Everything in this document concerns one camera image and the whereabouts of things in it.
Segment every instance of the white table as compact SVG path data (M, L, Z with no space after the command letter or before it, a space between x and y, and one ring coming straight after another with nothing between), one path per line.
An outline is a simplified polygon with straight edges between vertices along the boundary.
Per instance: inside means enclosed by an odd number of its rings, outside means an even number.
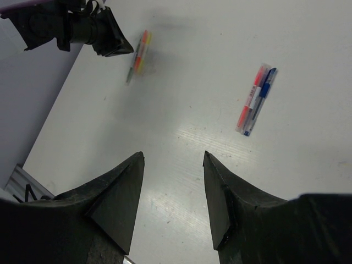
M204 150L284 199L352 191L351 1L107 5L134 46L153 32L146 73L125 86L131 56L85 46L24 169L59 194L143 151L136 263L218 263ZM234 128L262 62L279 74L244 137Z

